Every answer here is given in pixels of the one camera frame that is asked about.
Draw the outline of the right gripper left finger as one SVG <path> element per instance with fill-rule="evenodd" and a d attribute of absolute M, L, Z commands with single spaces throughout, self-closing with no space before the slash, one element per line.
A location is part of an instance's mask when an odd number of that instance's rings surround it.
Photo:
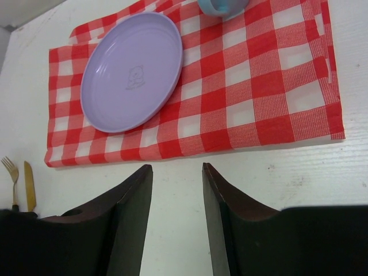
<path fill-rule="evenodd" d="M 139 275 L 152 167 L 60 216 L 1 210 L 2 275 Z"/>

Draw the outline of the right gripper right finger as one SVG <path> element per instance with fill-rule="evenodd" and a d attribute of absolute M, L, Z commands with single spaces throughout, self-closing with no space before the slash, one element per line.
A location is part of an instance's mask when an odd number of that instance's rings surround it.
<path fill-rule="evenodd" d="M 202 167 L 214 275 L 366 275 L 367 206 L 276 210 Z"/>

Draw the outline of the red white checkered cloth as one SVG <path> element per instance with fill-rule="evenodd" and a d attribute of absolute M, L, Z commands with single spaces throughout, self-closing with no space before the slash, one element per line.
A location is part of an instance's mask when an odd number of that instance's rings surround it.
<path fill-rule="evenodd" d="M 103 133 L 82 113 L 87 60 L 107 31 L 148 11 L 168 16 L 181 33 L 178 86 L 144 125 Z M 204 15 L 194 1 L 138 1 L 77 26 L 68 45 L 49 51 L 49 167 L 344 137 L 327 1 L 251 1 L 229 21 Z"/>

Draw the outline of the purple plastic plate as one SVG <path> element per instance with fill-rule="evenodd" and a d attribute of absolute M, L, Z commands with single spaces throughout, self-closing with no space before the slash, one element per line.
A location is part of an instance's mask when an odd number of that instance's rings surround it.
<path fill-rule="evenodd" d="M 87 62 L 83 114 L 107 133 L 138 127 L 171 97 L 182 66 L 182 39 L 171 19 L 156 12 L 130 16 L 103 37 Z"/>

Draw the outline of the light blue mug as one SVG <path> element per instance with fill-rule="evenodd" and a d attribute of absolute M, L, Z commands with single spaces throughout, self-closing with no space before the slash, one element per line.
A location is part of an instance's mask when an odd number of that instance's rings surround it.
<path fill-rule="evenodd" d="M 207 16 L 231 19 L 244 12 L 249 0 L 197 0 L 201 11 Z"/>

